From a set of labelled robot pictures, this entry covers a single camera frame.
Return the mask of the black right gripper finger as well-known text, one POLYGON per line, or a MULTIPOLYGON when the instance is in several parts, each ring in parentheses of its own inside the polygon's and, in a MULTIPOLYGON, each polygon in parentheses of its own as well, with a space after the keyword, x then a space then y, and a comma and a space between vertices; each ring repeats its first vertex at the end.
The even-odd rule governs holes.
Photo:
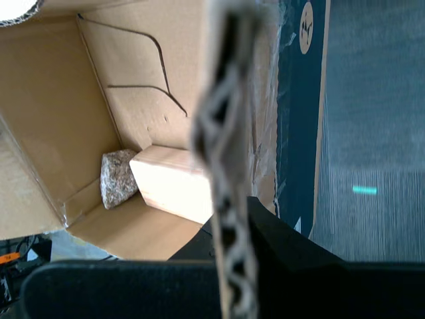
POLYGON ((221 318, 209 229, 167 261, 65 260, 24 281, 23 318, 221 318))
POLYGON ((261 318, 423 318, 424 265, 349 262, 248 197, 261 318))

